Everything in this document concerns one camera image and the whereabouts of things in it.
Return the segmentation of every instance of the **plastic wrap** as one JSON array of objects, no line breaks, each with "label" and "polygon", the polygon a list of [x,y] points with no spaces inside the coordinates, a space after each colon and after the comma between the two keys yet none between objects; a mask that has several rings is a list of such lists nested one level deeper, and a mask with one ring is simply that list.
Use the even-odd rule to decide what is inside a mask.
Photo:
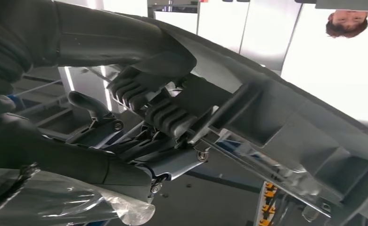
[{"label": "plastic wrap", "polygon": [[[19,175],[0,169],[0,194]],[[127,225],[142,225],[155,207],[128,196],[58,174],[40,171],[0,210],[0,226],[53,226],[120,218]]]}]

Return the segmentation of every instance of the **metal bar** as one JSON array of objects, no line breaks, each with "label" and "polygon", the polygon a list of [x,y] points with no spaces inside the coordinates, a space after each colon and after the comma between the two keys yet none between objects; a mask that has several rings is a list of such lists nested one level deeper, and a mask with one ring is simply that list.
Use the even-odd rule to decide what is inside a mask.
[{"label": "metal bar", "polygon": [[[23,75],[23,79],[32,80],[32,81],[41,81],[41,82],[46,82],[46,83],[51,83],[51,82],[55,81],[55,80],[52,80],[52,79],[32,76],[32,75],[28,75],[28,74]],[[56,85],[62,85],[63,86],[63,82],[56,83]]]},{"label": "metal bar", "polygon": [[160,7],[181,7],[181,8],[197,8],[197,5],[182,5],[182,4],[166,4],[166,5],[152,5],[152,8],[160,8]]},{"label": "metal bar", "polygon": [[64,141],[66,141],[68,138],[70,138],[70,135],[68,135],[68,134],[58,133],[58,132],[55,132],[55,131],[52,131],[52,130],[49,130],[49,129],[38,128],[38,130],[46,136],[58,138],[58,139],[61,139],[61,140],[64,140]]},{"label": "metal bar", "polygon": [[61,116],[65,115],[65,114],[71,112],[71,111],[72,111],[71,108],[65,109],[65,110],[63,110],[63,111],[61,111],[59,113],[56,113],[56,114],[54,114],[54,115],[52,115],[52,116],[50,116],[50,117],[48,117],[48,118],[46,118],[46,119],[38,122],[38,123],[36,123],[35,126],[36,127],[40,127],[40,126],[42,126],[44,124],[47,124],[47,123],[49,123],[49,122],[51,122],[51,121],[53,121],[53,120],[55,120],[55,119],[57,119],[59,117],[61,117]]},{"label": "metal bar", "polygon": [[51,82],[51,83],[48,83],[48,84],[45,84],[45,85],[42,85],[42,86],[38,86],[38,87],[35,87],[33,89],[29,89],[29,90],[26,90],[24,92],[21,92],[21,93],[18,93],[16,94],[15,96],[18,97],[20,95],[23,95],[23,94],[26,94],[26,93],[29,93],[29,92],[32,92],[32,91],[35,91],[35,90],[38,90],[38,89],[41,89],[41,88],[44,88],[44,87],[47,87],[47,86],[50,86],[50,85],[53,85],[53,84],[56,84],[58,82],[61,82],[62,80],[57,80],[57,81],[54,81],[54,82]]},{"label": "metal bar", "polygon": [[136,131],[137,129],[139,129],[143,124],[145,123],[145,121],[142,121],[140,123],[138,123],[138,125],[136,125],[134,128],[132,128],[130,131],[128,131],[126,134],[124,134],[121,138],[117,139],[113,144],[111,145],[115,145],[117,143],[119,143],[120,141],[126,139],[129,135],[131,135],[131,133],[133,133],[134,131]]},{"label": "metal bar", "polygon": [[19,98],[19,102],[22,104],[23,108],[24,108],[24,109],[27,109],[27,107],[26,107],[26,106],[25,106],[25,104],[24,104],[23,99],[22,99],[21,97],[18,97],[18,98]]},{"label": "metal bar", "polygon": [[112,80],[106,78],[101,73],[99,73],[97,70],[93,69],[92,67],[85,67],[85,69],[88,69],[90,72],[94,73],[96,76],[100,77],[101,79],[107,81],[108,83],[111,83]]},{"label": "metal bar", "polygon": [[237,102],[242,98],[244,94],[249,90],[248,84],[243,84],[235,93],[232,95],[230,99],[228,99],[211,117],[210,119],[203,123],[203,125],[196,131],[195,135],[191,137],[191,139],[188,141],[191,144],[196,143],[204,134],[204,130],[208,129],[209,126],[211,126],[216,120],[218,120],[227,110],[232,108],[233,105],[237,104]]},{"label": "metal bar", "polygon": [[63,99],[63,98],[66,98],[66,95],[60,96],[60,97],[58,97],[58,98],[56,98],[56,99],[54,99],[52,101],[49,101],[49,102],[46,102],[46,103],[43,103],[43,104],[39,104],[39,105],[30,107],[30,108],[27,108],[25,110],[19,111],[16,114],[18,114],[18,115],[27,114],[29,112],[32,112],[32,111],[36,110],[36,109],[39,109],[39,108],[42,108],[42,107],[46,107],[46,106],[51,105],[51,104],[53,104],[55,102],[58,102],[58,100]]},{"label": "metal bar", "polygon": [[214,149],[216,149],[217,151],[221,152],[222,154],[226,155],[227,157],[237,161],[240,163],[240,165],[247,169],[248,171],[254,173],[255,175],[261,177],[263,180],[268,181],[273,183],[276,187],[278,187],[279,189],[285,191],[286,193],[288,193],[289,195],[295,197],[296,199],[302,201],[303,203],[307,204],[308,206],[312,207],[313,209],[317,210],[318,212],[324,214],[327,217],[331,217],[330,213],[323,210],[322,208],[320,208],[319,206],[315,205],[314,203],[311,203],[307,198],[291,191],[289,188],[287,188],[282,182],[278,182],[273,180],[272,178],[260,173],[259,171],[257,171],[255,169],[255,166],[251,165],[248,162],[245,162],[244,160],[238,158],[237,156],[235,156],[234,154],[227,152],[226,150],[224,150],[223,148],[221,148],[220,146],[216,145],[215,143],[213,143],[212,141],[202,138],[201,139],[203,142],[207,143],[209,146],[213,147]]}]

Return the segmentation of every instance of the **nut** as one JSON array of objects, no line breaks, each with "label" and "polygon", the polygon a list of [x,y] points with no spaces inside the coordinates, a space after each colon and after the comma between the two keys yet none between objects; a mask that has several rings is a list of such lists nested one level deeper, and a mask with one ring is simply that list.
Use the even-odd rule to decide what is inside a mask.
[{"label": "nut", "polygon": [[117,120],[117,121],[115,121],[115,122],[114,122],[113,129],[114,129],[115,131],[120,131],[120,130],[122,130],[123,128],[124,128],[124,124],[123,124],[123,122],[122,122],[122,121]]}]

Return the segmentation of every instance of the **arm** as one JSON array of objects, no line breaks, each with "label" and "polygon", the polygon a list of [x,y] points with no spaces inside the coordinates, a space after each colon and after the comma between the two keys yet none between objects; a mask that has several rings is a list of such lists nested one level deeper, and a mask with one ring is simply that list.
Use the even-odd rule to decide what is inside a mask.
[{"label": "arm", "polygon": [[0,114],[12,103],[11,83],[33,67],[132,65],[172,52],[187,74],[195,58],[155,25],[51,0],[0,0]]}]

